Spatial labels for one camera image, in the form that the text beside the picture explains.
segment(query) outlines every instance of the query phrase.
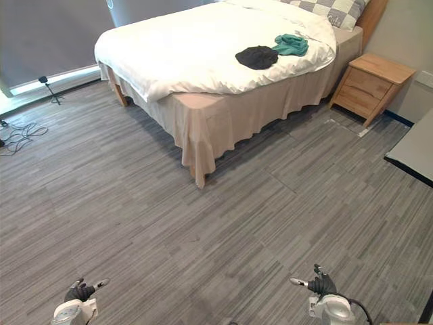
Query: checkered pillow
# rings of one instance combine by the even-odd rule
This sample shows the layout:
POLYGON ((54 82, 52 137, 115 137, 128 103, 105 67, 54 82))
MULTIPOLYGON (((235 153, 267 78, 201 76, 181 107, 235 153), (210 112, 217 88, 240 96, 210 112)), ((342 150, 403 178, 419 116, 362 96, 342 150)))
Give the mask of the checkered pillow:
POLYGON ((332 26, 352 30, 369 0, 281 0, 325 16, 332 26))

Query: black cloth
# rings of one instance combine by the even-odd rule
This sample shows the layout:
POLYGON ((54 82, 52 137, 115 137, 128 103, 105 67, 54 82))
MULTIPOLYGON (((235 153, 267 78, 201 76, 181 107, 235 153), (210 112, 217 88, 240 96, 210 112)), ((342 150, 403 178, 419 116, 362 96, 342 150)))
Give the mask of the black cloth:
POLYGON ((255 46, 236 54, 236 59, 248 68, 263 70, 268 69, 278 61, 278 52, 267 46, 255 46))

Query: drawer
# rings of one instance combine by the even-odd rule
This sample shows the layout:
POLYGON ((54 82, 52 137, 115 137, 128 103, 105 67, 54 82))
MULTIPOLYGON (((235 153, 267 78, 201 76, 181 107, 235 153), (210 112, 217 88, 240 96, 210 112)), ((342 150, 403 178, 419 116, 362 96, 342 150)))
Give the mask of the drawer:
POLYGON ((381 100, 392 83, 372 74, 353 68, 344 83, 347 86, 360 89, 381 100))
POLYGON ((364 118, 367 118, 371 114, 379 102, 380 101, 372 95, 346 85, 341 88, 337 98, 335 99, 336 104, 343 106, 364 118))

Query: white duvet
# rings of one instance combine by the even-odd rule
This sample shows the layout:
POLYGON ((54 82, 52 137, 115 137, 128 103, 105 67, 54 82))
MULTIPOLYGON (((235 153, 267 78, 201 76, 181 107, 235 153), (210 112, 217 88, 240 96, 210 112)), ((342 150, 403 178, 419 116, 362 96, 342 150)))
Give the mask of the white duvet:
POLYGON ((242 93, 322 69, 335 55, 326 17, 270 0, 226 0, 144 20, 105 32, 95 45, 97 62, 147 102, 174 92, 242 93), (236 60, 247 47, 275 46, 281 34, 308 39, 306 55, 279 56, 267 70, 236 60))

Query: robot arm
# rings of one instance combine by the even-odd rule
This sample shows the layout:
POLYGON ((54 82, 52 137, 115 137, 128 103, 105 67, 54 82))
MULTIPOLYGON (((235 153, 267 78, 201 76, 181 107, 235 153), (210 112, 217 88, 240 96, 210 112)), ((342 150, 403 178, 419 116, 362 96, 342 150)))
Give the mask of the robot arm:
POLYGON ((355 325, 355 315, 350 304, 356 303, 367 315, 367 321, 373 325, 367 310, 358 301, 348 299, 337 293, 337 288, 331 277, 323 272, 320 265, 315 264, 315 273, 318 275, 313 281, 304 281, 291 278, 290 282, 297 286, 305 286, 318 294, 319 297, 310 297, 309 315, 319 318, 322 325, 355 325))
POLYGON ((65 302, 54 311, 53 325, 88 325, 97 316, 96 299, 89 299, 96 290, 103 288, 110 280, 105 279, 93 286, 87 286, 84 279, 74 282, 66 293, 65 302))

